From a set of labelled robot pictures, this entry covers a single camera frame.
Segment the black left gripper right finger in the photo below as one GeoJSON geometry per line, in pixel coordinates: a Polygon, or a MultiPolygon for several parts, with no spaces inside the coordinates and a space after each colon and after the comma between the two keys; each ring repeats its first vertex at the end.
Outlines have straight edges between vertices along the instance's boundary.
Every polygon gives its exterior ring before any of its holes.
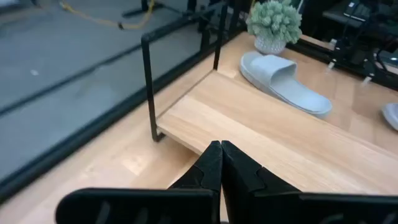
{"type": "Polygon", "coordinates": [[[231,224],[398,224],[398,196],[302,192],[222,141],[231,224]]]}

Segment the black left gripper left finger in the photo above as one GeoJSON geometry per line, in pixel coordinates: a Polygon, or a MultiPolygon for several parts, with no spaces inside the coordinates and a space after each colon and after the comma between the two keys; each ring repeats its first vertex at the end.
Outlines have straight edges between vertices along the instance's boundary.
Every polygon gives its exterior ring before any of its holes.
{"type": "Polygon", "coordinates": [[[64,196],[56,224],[220,224],[222,147],[213,141],[167,189],[84,188],[64,196]]]}

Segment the white slide sandal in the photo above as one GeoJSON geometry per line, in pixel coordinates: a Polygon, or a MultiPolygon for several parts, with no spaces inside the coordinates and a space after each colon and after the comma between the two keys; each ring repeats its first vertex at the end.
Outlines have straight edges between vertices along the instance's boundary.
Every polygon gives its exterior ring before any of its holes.
{"type": "Polygon", "coordinates": [[[398,103],[388,103],[382,108],[385,120],[398,131],[398,103]]]}
{"type": "Polygon", "coordinates": [[[240,59],[243,77],[258,90],[317,118],[331,112],[331,101],[296,79],[297,64],[275,55],[246,52],[240,59]]]}

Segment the green plant in white pot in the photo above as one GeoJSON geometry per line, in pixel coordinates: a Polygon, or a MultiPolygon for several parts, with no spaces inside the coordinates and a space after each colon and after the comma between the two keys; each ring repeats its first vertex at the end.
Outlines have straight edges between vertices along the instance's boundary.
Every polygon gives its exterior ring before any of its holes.
{"type": "Polygon", "coordinates": [[[301,21],[302,15],[292,0],[264,0],[252,4],[246,25],[258,51],[278,55],[287,44],[301,38],[301,21]]]}

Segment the black frame wooden shelf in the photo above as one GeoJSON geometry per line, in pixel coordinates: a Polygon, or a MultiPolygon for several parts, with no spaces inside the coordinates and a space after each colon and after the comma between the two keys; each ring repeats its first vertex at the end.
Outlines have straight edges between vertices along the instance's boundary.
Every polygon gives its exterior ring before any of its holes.
{"type": "Polygon", "coordinates": [[[197,79],[161,112],[150,111],[152,137],[162,134],[201,154],[213,140],[229,140],[294,187],[310,192],[398,195],[398,131],[383,120],[398,92],[287,49],[298,79],[333,104],[316,118],[269,96],[239,70],[254,37],[238,34],[190,70],[197,79]]]}

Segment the black table frame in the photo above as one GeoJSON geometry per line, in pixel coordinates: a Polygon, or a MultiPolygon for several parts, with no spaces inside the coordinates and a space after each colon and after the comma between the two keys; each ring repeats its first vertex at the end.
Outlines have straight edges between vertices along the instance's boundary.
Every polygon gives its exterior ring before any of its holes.
{"type": "MultiPolygon", "coordinates": [[[[207,76],[213,66],[212,45],[154,81],[155,108],[162,115],[184,93],[207,76]]],[[[378,112],[383,103],[398,102],[398,67],[380,73],[370,84],[359,84],[360,74],[339,65],[332,70],[325,62],[292,49],[283,56],[298,64],[298,77],[333,102],[326,121],[352,134],[357,140],[398,153],[398,131],[393,130],[378,112]]],[[[90,162],[98,162],[106,152],[134,149],[166,150],[182,147],[174,138],[154,143],[150,136],[146,92],[139,90],[81,130],[57,144],[48,153],[25,166],[7,185],[0,184],[0,206],[34,189],[44,196],[67,179],[67,170],[77,172],[90,162]]]]}

